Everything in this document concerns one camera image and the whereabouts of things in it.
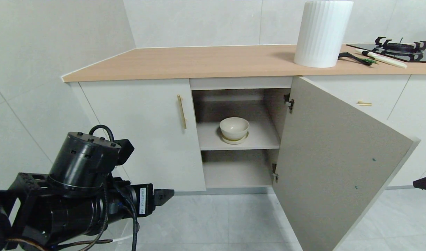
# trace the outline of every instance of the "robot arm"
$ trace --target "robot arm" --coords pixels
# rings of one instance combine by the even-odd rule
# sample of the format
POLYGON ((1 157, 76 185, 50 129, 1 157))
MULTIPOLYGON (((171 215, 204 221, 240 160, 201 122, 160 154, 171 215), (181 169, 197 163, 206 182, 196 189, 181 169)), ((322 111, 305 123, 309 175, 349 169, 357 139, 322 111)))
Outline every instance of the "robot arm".
MULTIPOLYGON (((174 190, 154 190, 152 184, 131 185, 113 178, 111 171, 126 162, 134 147, 127 139, 95 137, 95 129, 89 134, 68 133, 49 174, 18 173, 9 189, 0 190, 0 250, 17 247, 8 238, 30 240, 54 250, 79 235, 99 236, 107 224, 134 214, 146 217, 174 195, 174 190), (16 199, 21 206, 11 226, 8 216, 16 199)), ((20 245, 28 251, 41 250, 20 245)))

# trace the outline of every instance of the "saucer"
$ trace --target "saucer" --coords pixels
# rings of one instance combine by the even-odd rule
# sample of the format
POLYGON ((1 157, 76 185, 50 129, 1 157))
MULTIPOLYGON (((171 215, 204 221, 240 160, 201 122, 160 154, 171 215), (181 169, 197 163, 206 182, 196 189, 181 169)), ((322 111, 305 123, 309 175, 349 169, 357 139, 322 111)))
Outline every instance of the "saucer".
POLYGON ((248 132, 247 132, 247 134, 243 137, 243 138, 241 138, 241 139, 236 139, 236 140, 233 140, 233 139, 228 139, 228 138, 226 138, 224 135, 222 135, 221 134, 221 136, 222 136, 222 139, 227 143, 227 144, 230 144, 230 145, 239 145, 239 144, 241 144, 241 143, 243 143, 247 138, 248 138, 248 132))

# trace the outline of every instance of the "kitchen cabinet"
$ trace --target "kitchen cabinet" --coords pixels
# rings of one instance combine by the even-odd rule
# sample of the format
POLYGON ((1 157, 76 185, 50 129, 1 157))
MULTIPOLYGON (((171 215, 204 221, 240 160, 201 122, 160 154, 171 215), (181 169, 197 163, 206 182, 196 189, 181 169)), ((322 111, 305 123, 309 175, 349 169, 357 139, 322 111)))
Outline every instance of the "kitchen cabinet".
POLYGON ((193 91, 187 79, 80 84, 100 123, 135 145, 125 166, 131 182, 177 191, 272 186, 302 248, 330 251, 419 139, 308 78, 278 81, 240 90, 207 83, 193 91), (245 143, 219 140, 224 116, 249 120, 245 143))
POLYGON ((98 121, 135 147, 124 165, 132 183, 205 190, 188 79, 80 84, 98 121))
POLYGON ((307 76, 348 104, 388 119, 410 75, 307 76))
POLYGON ((413 181, 426 176, 426 75, 409 78, 388 121, 422 139, 390 184, 412 185, 413 181))

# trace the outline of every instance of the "door hinge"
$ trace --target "door hinge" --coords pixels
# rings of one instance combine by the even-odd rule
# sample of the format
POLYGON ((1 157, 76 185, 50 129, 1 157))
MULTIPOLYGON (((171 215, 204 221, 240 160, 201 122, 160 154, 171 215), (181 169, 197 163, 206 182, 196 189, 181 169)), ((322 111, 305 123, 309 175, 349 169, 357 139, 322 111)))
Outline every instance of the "door hinge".
POLYGON ((272 164, 272 175, 275 177, 275 182, 278 183, 279 175, 276 173, 276 164, 272 164))
POLYGON ((284 95, 284 104, 289 103, 289 113, 292 114, 295 100, 291 99, 291 94, 284 95))

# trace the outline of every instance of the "white tiled wall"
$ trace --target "white tiled wall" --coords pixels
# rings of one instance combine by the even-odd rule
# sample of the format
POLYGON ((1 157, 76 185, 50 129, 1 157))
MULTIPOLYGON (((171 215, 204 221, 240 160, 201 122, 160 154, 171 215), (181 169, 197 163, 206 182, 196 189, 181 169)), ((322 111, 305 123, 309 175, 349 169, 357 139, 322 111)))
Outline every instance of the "white tiled wall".
MULTIPOLYGON (((124 0, 136 46, 296 44, 307 0, 124 0)), ((353 0, 346 43, 426 39, 426 0, 353 0)))
POLYGON ((386 35, 404 43, 426 40, 426 0, 396 0, 386 35))
POLYGON ((66 134, 90 130, 61 76, 134 47, 121 0, 0 1, 0 189, 48 173, 66 134))
POLYGON ((262 0, 125 0, 137 47, 258 44, 262 0))

